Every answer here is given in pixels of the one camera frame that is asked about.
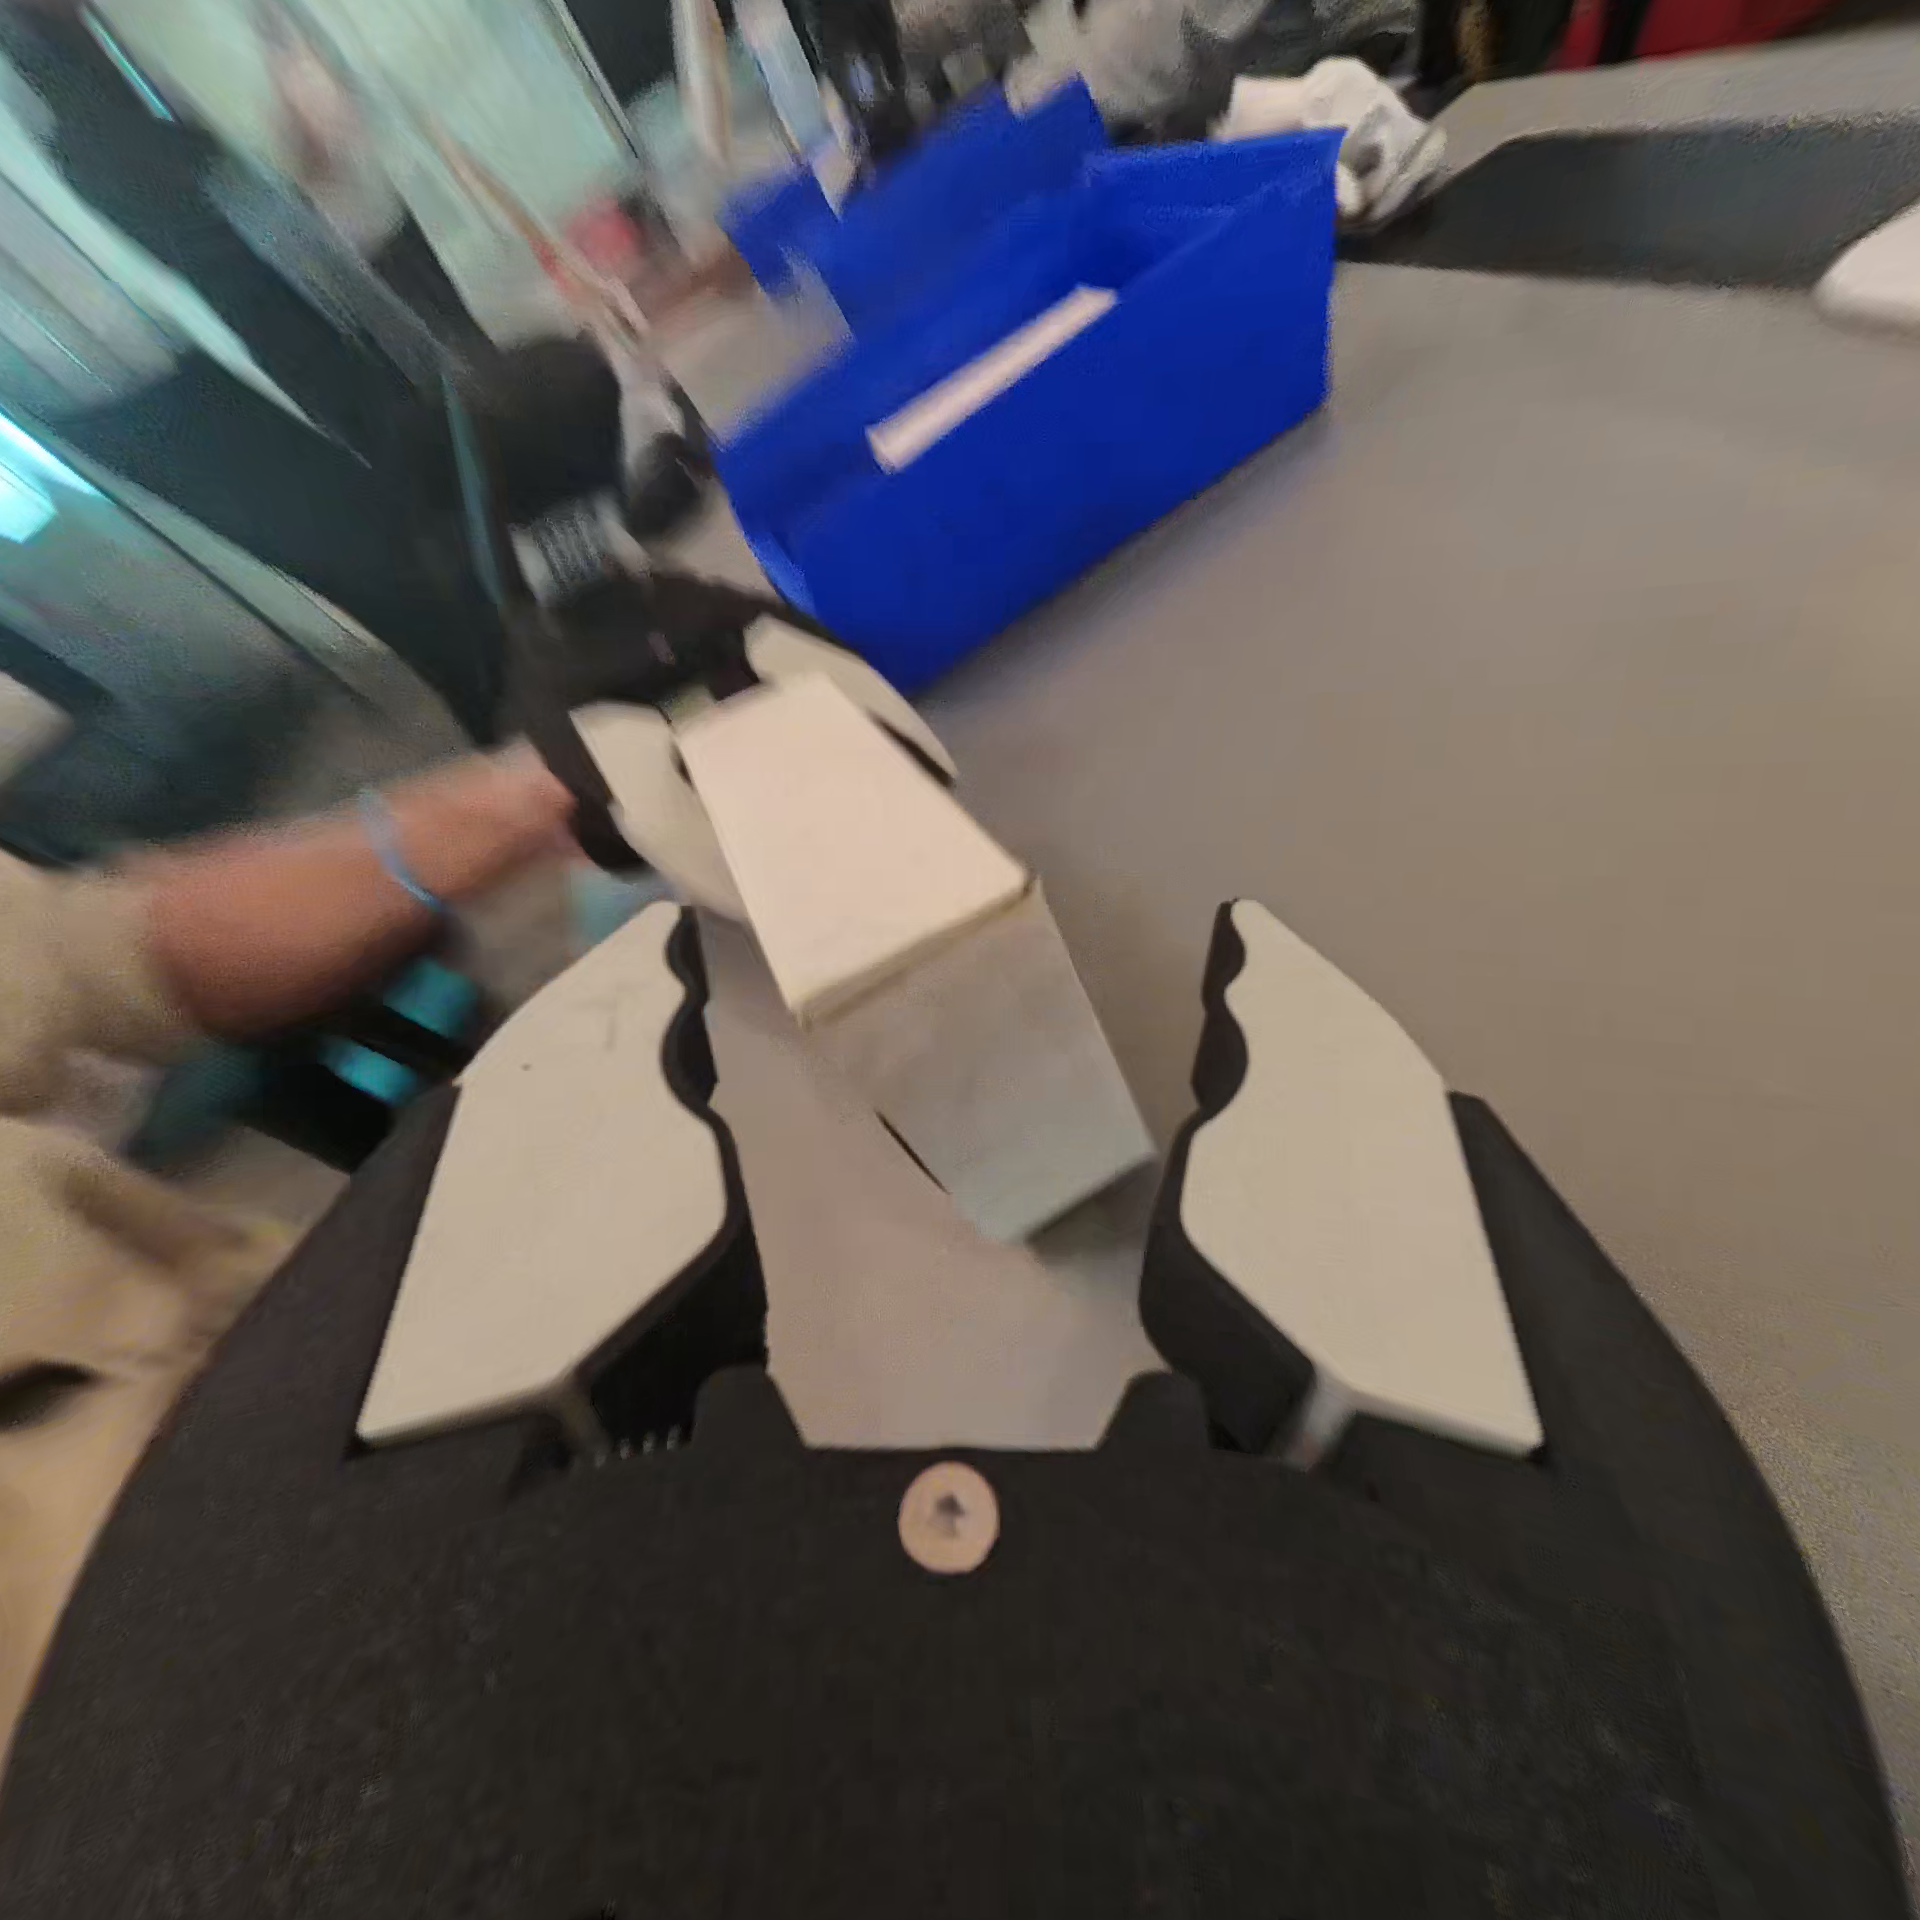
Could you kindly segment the person's left hand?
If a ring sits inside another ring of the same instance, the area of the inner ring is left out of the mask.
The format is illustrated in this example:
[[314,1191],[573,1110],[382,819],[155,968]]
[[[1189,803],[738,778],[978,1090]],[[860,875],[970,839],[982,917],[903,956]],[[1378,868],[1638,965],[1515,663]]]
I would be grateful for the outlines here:
[[574,847],[574,793],[532,745],[461,760],[409,807],[415,875],[441,902],[478,899]]

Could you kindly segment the red bag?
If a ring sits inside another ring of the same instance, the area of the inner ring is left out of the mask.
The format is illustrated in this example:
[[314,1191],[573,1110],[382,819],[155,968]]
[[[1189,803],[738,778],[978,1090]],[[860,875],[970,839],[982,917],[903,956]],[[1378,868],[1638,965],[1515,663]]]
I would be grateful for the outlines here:
[[1575,5],[1548,72],[1706,55],[1913,16],[1917,5]]

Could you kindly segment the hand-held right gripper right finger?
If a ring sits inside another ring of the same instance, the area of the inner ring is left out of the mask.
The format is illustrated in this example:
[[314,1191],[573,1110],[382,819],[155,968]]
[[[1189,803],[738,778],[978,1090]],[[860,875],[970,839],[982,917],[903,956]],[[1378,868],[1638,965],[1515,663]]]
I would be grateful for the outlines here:
[[1355,1421],[1524,1459],[1544,1424],[1449,1090],[1405,1025],[1262,902],[1214,911],[1192,1113],[1140,1324],[1217,1443],[1312,1467]]

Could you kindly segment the white document stand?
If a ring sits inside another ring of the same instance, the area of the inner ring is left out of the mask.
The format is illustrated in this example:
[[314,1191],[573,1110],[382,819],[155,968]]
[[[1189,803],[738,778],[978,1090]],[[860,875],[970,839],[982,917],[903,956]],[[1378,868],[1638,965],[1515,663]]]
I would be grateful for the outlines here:
[[1840,326],[1917,340],[1917,227],[1906,206],[1848,245],[1814,292],[1816,310]]

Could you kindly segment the white cloth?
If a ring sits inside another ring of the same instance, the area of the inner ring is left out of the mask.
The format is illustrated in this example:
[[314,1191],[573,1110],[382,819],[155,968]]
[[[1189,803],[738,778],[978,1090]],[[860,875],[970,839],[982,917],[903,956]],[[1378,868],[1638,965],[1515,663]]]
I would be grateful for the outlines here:
[[1447,133],[1359,60],[1324,60],[1300,79],[1235,79],[1211,141],[1335,130],[1335,211],[1349,231],[1386,230],[1441,179]]

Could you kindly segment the person's leg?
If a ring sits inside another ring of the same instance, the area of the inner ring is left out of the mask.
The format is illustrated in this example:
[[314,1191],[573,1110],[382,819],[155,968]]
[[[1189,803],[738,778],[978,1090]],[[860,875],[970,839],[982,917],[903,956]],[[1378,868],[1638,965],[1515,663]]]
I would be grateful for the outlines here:
[[142,1454],[294,1236],[3,1120],[3,1716]]

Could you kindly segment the person's left forearm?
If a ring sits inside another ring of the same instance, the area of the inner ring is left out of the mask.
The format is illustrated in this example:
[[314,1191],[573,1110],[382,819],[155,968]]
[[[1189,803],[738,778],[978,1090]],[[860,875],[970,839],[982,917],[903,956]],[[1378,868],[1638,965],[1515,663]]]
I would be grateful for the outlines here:
[[3,857],[3,1113],[63,1108],[82,1062],[159,1069],[300,1022],[399,959],[451,889],[399,875],[441,800],[418,778],[130,868]]

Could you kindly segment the blue plastic bin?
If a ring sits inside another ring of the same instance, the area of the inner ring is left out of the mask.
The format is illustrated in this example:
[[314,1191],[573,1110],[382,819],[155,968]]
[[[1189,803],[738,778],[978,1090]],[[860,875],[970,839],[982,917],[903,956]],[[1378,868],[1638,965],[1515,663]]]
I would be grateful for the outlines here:
[[818,282],[849,329],[922,298],[1016,206],[1069,190],[1108,129],[1085,79],[1042,101],[973,97],[875,179],[831,202],[818,172],[782,170],[736,190],[718,230],[770,298]]
[[[716,446],[763,578],[903,694],[1310,422],[1335,130],[1100,153]],[[1078,283],[1117,307],[918,465],[864,430]]]

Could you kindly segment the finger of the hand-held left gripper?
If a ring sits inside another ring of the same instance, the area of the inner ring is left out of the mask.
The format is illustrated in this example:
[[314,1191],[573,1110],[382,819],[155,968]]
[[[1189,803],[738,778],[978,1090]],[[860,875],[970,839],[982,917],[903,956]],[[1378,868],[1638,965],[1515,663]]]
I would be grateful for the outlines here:
[[578,710],[573,723],[611,790],[611,825],[640,864],[682,906],[726,920],[747,917],[669,719],[660,710],[602,703]]
[[760,685],[827,683],[880,733],[909,750],[932,779],[956,785],[956,765],[922,711],[863,658],[838,641],[800,626],[794,618],[758,615],[746,626],[746,659]]

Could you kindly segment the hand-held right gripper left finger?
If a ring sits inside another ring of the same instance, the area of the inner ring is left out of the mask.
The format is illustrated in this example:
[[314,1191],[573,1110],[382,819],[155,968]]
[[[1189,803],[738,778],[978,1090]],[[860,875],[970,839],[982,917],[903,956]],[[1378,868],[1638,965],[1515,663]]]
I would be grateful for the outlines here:
[[458,1080],[357,1414],[370,1451],[541,1417],[583,1454],[685,1446],[769,1366],[769,1283],[716,1110],[696,916],[657,902]]

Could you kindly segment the white cardboard box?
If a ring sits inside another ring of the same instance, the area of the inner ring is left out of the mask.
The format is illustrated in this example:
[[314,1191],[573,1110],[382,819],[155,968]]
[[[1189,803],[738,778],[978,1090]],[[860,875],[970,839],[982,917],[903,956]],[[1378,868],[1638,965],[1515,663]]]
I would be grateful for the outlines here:
[[1042,877],[820,677],[678,733],[814,1052],[973,1230],[1024,1240],[1154,1158]]
[[1030,374],[1061,353],[1117,307],[1113,288],[1078,283],[1070,295],[1007,334],[986,353],[932,383],[899,413],[869,425],[864,442],[875,467],[899,475],[918,465],[926,446],[1016,388]]

